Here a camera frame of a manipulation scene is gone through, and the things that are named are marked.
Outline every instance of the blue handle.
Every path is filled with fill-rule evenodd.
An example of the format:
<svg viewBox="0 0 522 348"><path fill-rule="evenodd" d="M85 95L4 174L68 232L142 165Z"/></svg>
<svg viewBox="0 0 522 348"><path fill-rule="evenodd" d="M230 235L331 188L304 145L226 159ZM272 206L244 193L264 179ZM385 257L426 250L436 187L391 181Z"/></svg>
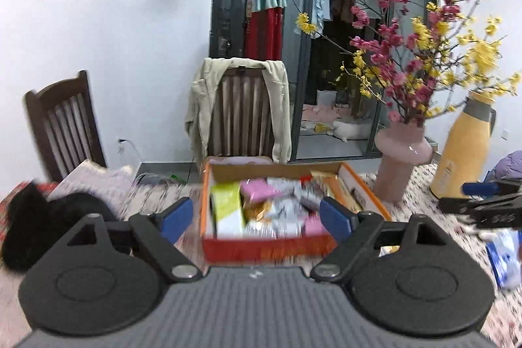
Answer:
<svg viewBox="0 0 522 348"><path fill-rule="evenodd" d="M460 189L464 195L490 197L500 192L496 183L464 183Z"/></svg>

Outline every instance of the beige jacket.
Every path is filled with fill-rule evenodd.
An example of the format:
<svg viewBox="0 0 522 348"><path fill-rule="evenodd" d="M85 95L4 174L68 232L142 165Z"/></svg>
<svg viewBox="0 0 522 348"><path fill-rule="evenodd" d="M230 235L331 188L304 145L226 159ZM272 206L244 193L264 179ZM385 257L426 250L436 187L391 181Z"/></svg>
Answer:
<svg viewBox="0 0 522 348"><path fill-rule="evenodd" d="M246 58L205 58L191 84L189 107L185 116L185 131L190 137L197 164L207 156L210 120L216 99L216 90L227 68L244 66L264 68L263 78L268 91L272 115L273 150L275 163L287 163L292 151L290 140L290 103L288 77L281 61L256 61Z"/></svg>

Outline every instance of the purple jacket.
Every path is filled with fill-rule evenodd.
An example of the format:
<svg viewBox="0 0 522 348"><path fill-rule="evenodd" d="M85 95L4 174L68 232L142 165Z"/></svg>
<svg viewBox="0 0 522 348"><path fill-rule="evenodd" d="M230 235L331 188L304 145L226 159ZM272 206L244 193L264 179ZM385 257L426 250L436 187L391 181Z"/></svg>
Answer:
<svg viewBox="0 0 522 348"><path fill-rule="evenodd" d="M493 179L522 179L522 151L511 152L490 170L484 181Z"/></svg>

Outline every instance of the black fluffy object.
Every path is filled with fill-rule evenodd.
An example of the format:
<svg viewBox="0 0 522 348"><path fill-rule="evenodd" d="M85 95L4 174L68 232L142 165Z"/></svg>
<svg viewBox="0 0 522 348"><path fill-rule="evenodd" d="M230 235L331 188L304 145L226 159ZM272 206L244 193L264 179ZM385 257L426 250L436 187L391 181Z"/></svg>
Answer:
<svg viewBox="0 0 522 348"><path fill-rule="evenodd" d="M47 201L30 183L7 206L7 224L0 255L11 270L25 272L81 218L101 214L105 221L117 217L101 199L85 193L71 193Z"/></svg>

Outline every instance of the pink vase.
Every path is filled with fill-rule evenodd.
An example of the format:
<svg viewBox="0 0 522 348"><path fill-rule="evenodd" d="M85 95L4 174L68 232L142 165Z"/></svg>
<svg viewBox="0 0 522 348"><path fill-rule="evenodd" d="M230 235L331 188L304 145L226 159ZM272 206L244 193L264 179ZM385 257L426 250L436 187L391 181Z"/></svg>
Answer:
<svg viewBox="0 0 522 348"><path fill-rule="evenodd" d="M433 149L424 138L424 127L416 122L390 123L375 135L375 146L383 153L373 192L381 201L403 198L414 165L427 164Z"/></svg>

